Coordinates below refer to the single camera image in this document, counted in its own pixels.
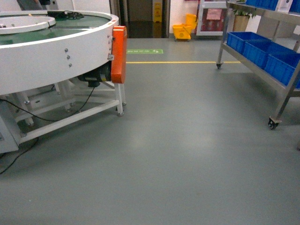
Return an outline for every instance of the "white wall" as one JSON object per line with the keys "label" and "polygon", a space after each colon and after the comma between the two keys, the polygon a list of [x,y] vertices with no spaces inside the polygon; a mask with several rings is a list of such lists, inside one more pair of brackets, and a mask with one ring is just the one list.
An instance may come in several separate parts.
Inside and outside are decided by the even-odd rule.
{"label": "white wall", "polygon": [[74,10],[111,13],[109,0],[73,0]]}
{"label": "white wall", "polygon": [[20,11],[16,0],[0,0],[0,11]]}
{"label": "white wall", "polygon": [[111,13],[109,0],[56,0],[59,10]]}
{"label": "white wall", "polygon": [[186,14],[197,13],[198,1],[184,1],[184,0],[170,0],[170,29],[173,33],[173,25],[182,24],[186,22]]}

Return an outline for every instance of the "metal bolt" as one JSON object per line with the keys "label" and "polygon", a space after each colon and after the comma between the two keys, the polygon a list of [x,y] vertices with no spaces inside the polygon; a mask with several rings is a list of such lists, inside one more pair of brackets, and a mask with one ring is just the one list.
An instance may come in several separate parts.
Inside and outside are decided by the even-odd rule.
{"label": "metal bolt", "polygon": [[21,137],[26,137],[27,134],[26,134],[26,133],[23,133],[23,132],[20,132],[20,136],[21,136]]}

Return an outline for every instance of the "caster wheel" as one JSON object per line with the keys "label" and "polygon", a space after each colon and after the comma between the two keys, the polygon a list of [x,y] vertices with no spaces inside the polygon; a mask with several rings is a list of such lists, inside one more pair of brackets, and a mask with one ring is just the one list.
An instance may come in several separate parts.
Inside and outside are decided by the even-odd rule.
{"label": "caster wheel", "polygon": [[222,65],[222,63],[217,63],[217,68],[220,69],[221,65]]}
{"label": "caster wheel", "polygon": [[276,127],[278,126],[278,123],[275,123],[273,120],[269,119],[268,126],[271,130],[275,130]]}

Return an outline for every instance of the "gray epoxy floor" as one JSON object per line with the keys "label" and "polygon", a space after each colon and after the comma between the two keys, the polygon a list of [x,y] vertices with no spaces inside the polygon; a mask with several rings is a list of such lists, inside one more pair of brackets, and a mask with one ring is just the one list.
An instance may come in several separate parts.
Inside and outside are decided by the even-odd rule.
{"label": "gray epoxy floor", "polygon": [[[129,39],[164,54],[127,60],[216,61],[219,43]],[[297,98],[271,131],[277,93],[242,64],[128,64],[125,87],[123,117],[44,135],[0,177],[1,225],[299,224]]]}

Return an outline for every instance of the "white machine frame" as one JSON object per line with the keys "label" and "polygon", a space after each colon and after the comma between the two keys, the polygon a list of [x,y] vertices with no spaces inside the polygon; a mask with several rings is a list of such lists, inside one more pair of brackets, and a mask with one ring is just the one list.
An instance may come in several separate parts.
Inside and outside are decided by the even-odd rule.
{"label": "white machine frame", "polygon": [[[47,11],[4,12],[1,15],[45,15]],[[112,40],[113,27],[118,25],[118,17],[97,12],[80,11],[84,15],[108,18],[103,26],[84,29],[80,33],[27,43],[0,45],[0,97],[13,99],[24,110],[38,115],[64,106],[66,110],[76,101],[84,102],[91,88],[84,90],[73,85],[70,80],[91,71],[113,59]],[[60,91],[60,101],[34,107],[32,97],[27,90],[56,84]],[[123,115],[125,101],[124,85],[104,82],[106,89],[96,88],[89,102],[99,105],[79,112],[65,119],[22,133],[17,126],[20,120],[33,125],[32,115],[26,112],[15,113],[15,107],[7,102],[0,102],[0,153],[14,151],[18,145],[54,131],[58,128],[82,120],[106,109],[117,107],[118,115]],[[103,91],[114,91],[113,98],[98,96]]]}

